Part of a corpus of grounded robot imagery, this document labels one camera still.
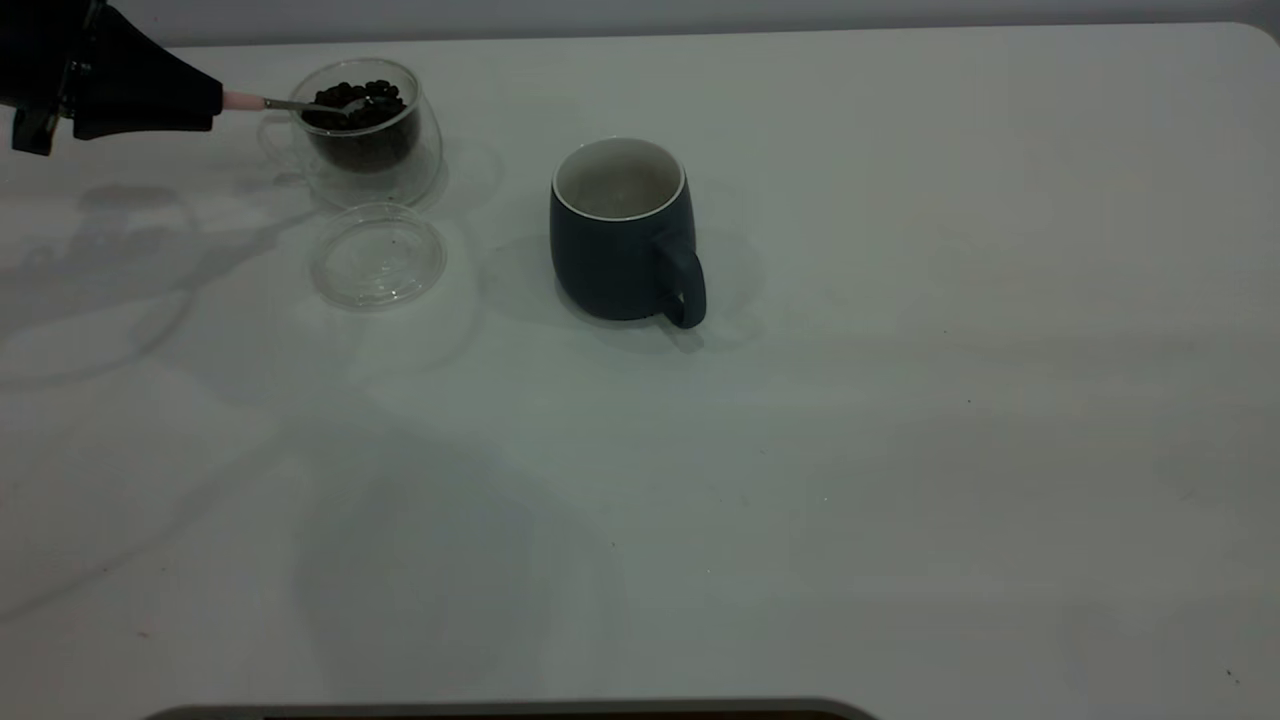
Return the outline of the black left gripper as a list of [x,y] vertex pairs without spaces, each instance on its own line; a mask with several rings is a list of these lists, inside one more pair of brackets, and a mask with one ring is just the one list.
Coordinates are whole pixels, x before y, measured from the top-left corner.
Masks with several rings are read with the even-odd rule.
[[52,151],[86,35],[76,138],[212,128],[223,110],[221,83],[152,41],[114,6],[3,1],[1,104],[15,111],[13,150],[40,156]]

